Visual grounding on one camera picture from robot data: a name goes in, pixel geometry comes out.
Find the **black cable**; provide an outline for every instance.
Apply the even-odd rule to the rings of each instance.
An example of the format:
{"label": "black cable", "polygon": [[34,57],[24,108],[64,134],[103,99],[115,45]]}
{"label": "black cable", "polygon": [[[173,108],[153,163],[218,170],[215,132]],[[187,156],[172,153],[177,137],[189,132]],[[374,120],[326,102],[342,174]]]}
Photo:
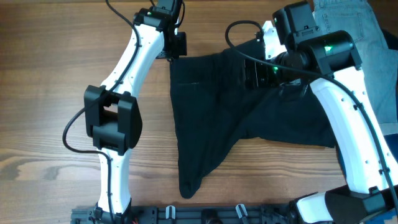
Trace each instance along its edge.
{"label": "black cable", "polygon": [[184,16],[185,16],[185,3],[184,3],[184,1],[182,1],[182,6],[184,7],[184,9],[182,11],[181,21],[178,22],[178,24],[175,25],[175,28],[179,28],[180,25],[182,24],[182,21],[184,20]]}
{"label": "black cable", "polygon": [[255,62],[258,62],[258,63],[263,63],[263,64],[268,65],[268,66],[273,66],[273,67],[281,68],[281,69],[284,69],[284,70],[290,70],[292,72],[301,73],[302,75],[305,75],[308,78],[313,78],[313,79],[323,78],[325,80],[328,80],[329,82],[331,82],[331,83],[335,84],[336,86],[340,87],[355,102],[355,105],[357,106],[357,108],[359,108],[360,112],[362,113],[362,116],[365,119],[365,122],[368,125],[369,130],[370,130],[370,132],[372,134],[372,137],[373,137],[373,140],[374,140],[374,144],[376,145],[377,154],[378,154],[378,156],[380,158],[382,172],[384,173],[384,176],[386,177],[388,186],[389,186],[390,191],[391,191],[392,199],[394,201],[395,210],[396,210],[396,213],[398,214],[398,198],[397,198],[397,194],[396,194],[396,191],[394,189],[394,185],[392,183],[391,177],[389,175],[389,169],[387,168],[386,159],[384,158],[383,151],[381,149],[381,144],[380,144],[379,138],[378,138],[378,136],[376,134],[376,130],[374,129],[374,126],[373,126],[368,114],[366,113],[362,103],[359,102],[359,100],[355,97],[355,95],[347,87],[345,87],[339,81],[337,81],[337,80],[335,80],[335,79],[333,79],[331,77],[324,76],[324,75],[321,75],[321,74],[316,73],[316,72],[310,72],[310,71],[306,71],[306,70],[300,70],[300,69],[296,69],[296,68],[286,67],[286,66],[283,66],[283,65],[269,63],[269,62],[266,62],[266,61],[263,61],[263,60],[256,59],[254,57],[250,57],[250,56],[246,55],[245,53],[242,53],[229,40],[229,30],[232,27],[234,27],[234,26],[236,26],[238,24],[252,24],[252,25],[255,25],[255,26],[257,26],[260,29],[261,38],[264,36],[264,31],[262,30],[262,27],[260,26],[260,24],[258,24],[257,22],[254,22],[254,21],[236,21],[236,22],[233,22],[232,24],[230,24],[227,27],[227,29],[225,31],[225,40],[226,40],[227,44],[231,47],[231,49],[233,49],[235,52],[239,53],[243,57],[246,57],[246,58],[248,58],[250,60],[253,60]]}
{"label": "black cable", "polygon": [[113,90],[116,89],[116,87],[118,87],[118,85],[122,82],[124,76],[126,75],[127,71],[130,69],[130,66],[132,65],[135,57],[137,56],[138,53],[138,49],[140,46],[140,38],[138,35],[138,31],[137,29],[134,27],[134,24],[132,22],[130,22],[127,18],[125,18],[122,14],[120,14],[117,10],[115,10],[109,3],[109,0],[105,0],[106,4],[108,5],[108,7],[116,14],[118,15],[120,18],[122,18],[124,21],[126,21],[131,28],[133,29],[135,35],[136,35],[136,39],[137,39],[137,43],[136,43],[136,48],[134,50],[134,53],[128,63],[128,65],[126,66],[126,68],[123,70],[122,74],[120,75],[120,77],[118,78],[118,80],[116,80],[115,84],[107,91],[105,92],[103,95],[101,95],[99,98],[95,99],[92,104],[90,104],[87,107],[82,108],[79,112],[77,112],[77,114],[75,114],[72,119],[68,122],[68,124],[65,126],[65,129],[63,130],[63,134],[62,134],[62,142],[63,145],[71,150],[72,152],[77,152],[77,153],[83,153],[83,154],[101,154],[103,155],[108,163],[108,206],[109,206],[109,214],[111,216],[111,221],[112,223],[114,223],[114,218],[113,218],[113,211],[112,211],[112,200],[111,200],[111,158],[105,154],[104,152],[101,151],[93,151],[93,150],[78,150],[78,149],[74,149],[73,147],[71,147],[68,143],[67,143],[67,134],[68,131],[70,129],[70,127],[72,126],[72,124],[77,120],[77,118],[82,115],[86,110],[88,110],[89,108],[91,108],[92,106],[94,106],[95,104],[97,104],[100,101],[103,101],[107,96],[109,96]]}

